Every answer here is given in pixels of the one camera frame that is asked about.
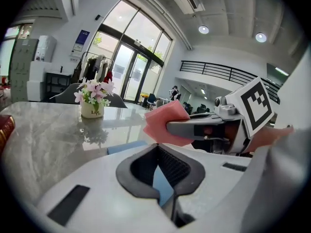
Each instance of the ceiling light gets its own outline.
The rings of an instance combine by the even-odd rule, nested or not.
[[[276,70],[279,71],[280,73],[284,74],[285,76],[288,76],[289,74],[287,72],[284,72],[283,70],[281,70],[280,68],[276,67]]]
[[[200,26],[199,32],[203,33],[203,34],[207,34],[209,32],[208,27],[207,26]]]
[[[255,38],[259,42],[265,42],[267,40],[266,35],[263,33],[258,33]]]

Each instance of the black railing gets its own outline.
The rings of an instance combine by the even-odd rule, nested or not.
[[[257,77],[252,73],[220,64],[200,62],[200,61],[187,61],[187,60],[183,60],[181,62],[182,63],[180,71],[205,74],[229,80],[241,85],[244,85]],[[263,81],[263,84],[266,86],[266,90],[269,94],[270,99],[280,104],[280,99],[277,96],[277,92],[280,89],[280,87],[277,84],[274,84],[266,79],[261,78],[261,80]]]

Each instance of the hanging clothes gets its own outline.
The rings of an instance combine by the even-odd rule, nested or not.
[[[96,59],[89,59],[87,61],[87,66],[84,71],[84,77],[86,77],[87,80],[93,80],[95,78],[96,69],[94,68]]]
[[[105,62],[104,65],[103,65],[103,70],[102,70],[102,73],[98,79],[99,82],[104,82],[104,79],[105,79],[105,74],[106,74],[106,71],[108,69],[108,62]]]
[[[100,69],[100,67],[101,67],[101,62],[102,62],[102,60],[104,60],[104,59],[105,59],[105,56],[104,56],[104,55],[102,55],[102,54],[98,55],[98,56],[97,56],[97,59],[96,59],[96,61],[95,61],[93,70],[95,69],[96,71],[99,71],[99,69]]]
[[[108,70],[107,75],[106,75],[106,77],[104,79],[104,82],[105,83],[109,83],[109,80],[112,81],[112,71],[110,71],[110,70]]]
[[[97,71],[97,75],[96,75],[96,80],[99,81],[99,79],[101,78],[102,76],[102,73],[103,73],[103,67],[104,67],[104,64],[106,63],[106,61],[102,61],[101,63],[101,66],[99,68],[99,70]]]

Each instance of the pink flower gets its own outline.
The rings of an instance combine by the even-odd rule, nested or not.
[[[94,85],[94,84],[87,84],[87,90],[92,92],[91,93],[91,98],[95,97],[96,95],[100,96],[101,98],[104,97],[104,94],[101,91],[102,86],[99,85]]]
[[[109,83],[105,83],[105,82],[101,83],[102,89],[104,89],[108,94],[113,96],[112,90],[115,88],[114,87],[115,83],[111,82],[111,80],[109,80],[108,82]]]
[[[78,86],[78,88],[77,89],[79,89],[80,87],[82,87],[82,86],[85,86],[87,84],[87,82],[86,82],[86,78],[83,78],[83,80],[82,80],[82,83],[81,84],[79,84],[79,86]]]
[[[101,103],[102,102],[102,96],[100,96],[100,95],[96,95],[95,96],[95,99],[97,100],[97,103]]]
[[[83,93],[82,91],[75,92],[74,95],[76,96],[75,102],[79,103],[83,100]]]

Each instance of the flower pot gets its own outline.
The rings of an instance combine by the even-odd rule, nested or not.
[[[98,118],[104,116],[104,106],[99,105],[98,111],[94,109],[94,105],[81,101],[81,115],[85,118]]]

